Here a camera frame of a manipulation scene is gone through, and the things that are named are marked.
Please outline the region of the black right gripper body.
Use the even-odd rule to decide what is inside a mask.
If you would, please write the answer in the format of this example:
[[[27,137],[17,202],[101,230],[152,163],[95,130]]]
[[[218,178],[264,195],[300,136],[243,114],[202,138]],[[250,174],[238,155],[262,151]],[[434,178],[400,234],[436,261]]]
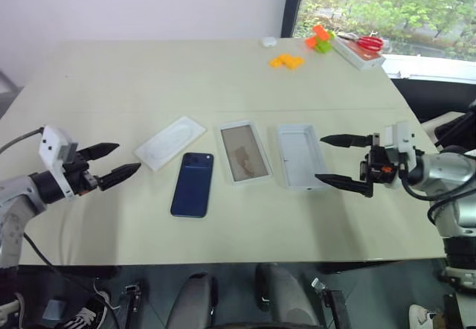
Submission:
[[[369,135],[367,143],[370,150],[360,163],[360,181],[365,185],[363,195],[372,197],[375,184],[383,184],[387,188],[395,187],[397,166],[390,161],[386,149],[380,145],[378,133]]]

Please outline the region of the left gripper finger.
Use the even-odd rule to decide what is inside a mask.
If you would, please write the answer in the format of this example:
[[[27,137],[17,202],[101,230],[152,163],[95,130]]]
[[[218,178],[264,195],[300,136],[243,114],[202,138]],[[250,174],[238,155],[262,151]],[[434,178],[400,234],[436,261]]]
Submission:
[[[77,153],[81,155],[84,160],[96,160],[109,155],[112,151],[117,149],[120,145],[117,143],[99,143],[93,146],[78,150]]]
[[[117,167],[105,176],[97,177],[97,186],[101,191],[106,191],[133,176],[140,167],[140,162]]]

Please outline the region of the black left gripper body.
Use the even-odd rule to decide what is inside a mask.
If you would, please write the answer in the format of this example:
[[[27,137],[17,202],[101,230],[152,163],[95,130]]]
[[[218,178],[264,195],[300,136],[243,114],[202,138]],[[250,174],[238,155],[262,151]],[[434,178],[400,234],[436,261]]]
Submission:
[[[65,178],[75,195],[82,196],[98,187],[98,180],[89,173],[89,161],[95,159],[92,149],[82,149],[63,164]]]

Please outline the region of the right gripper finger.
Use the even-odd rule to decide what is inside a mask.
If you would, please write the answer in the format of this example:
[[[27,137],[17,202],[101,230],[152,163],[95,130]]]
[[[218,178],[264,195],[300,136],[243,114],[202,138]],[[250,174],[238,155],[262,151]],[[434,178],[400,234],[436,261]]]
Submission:
[[[315,178],[343,191],[354,192],[368,198],[373,196],[373,185],[370,182],[356,181],[351,177],[337,174],[315,174]]]
[[[322,137],[320,141],[335,147],[369,147],[373,145],[373,136],[351,134],[327,135]]]

